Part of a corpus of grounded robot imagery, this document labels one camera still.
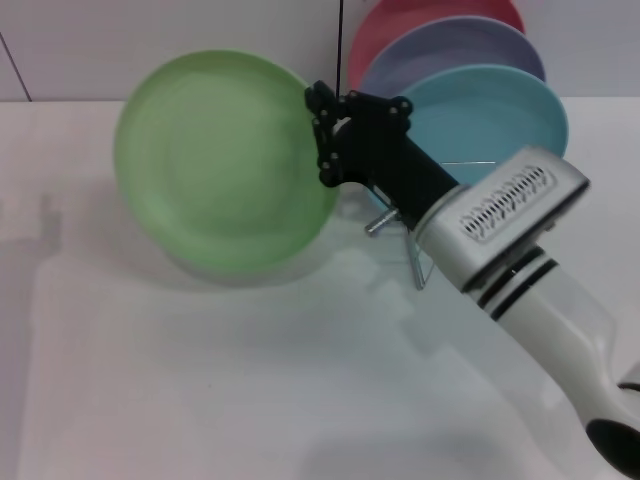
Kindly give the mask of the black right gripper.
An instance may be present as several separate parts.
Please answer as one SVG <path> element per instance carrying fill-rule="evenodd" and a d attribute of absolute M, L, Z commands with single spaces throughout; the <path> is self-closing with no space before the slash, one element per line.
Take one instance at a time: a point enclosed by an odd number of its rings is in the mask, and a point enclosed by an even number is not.
<path fill-rule="evenodd" d="M 341 183 L 335 133 L 345 118 L 345 109 L 351 121 L 342 127 L 342 181 L 380 190 L 410 230 L 459 186 L 407 134 L 398 133 L 411 126 L 413 104 L 408 98 L 383 98 L 358 91 L 343 98 L 324 81 L 316 81 L 305 90 L 304 99 L 312 115 L 319 179 L 325 187 Z"/>

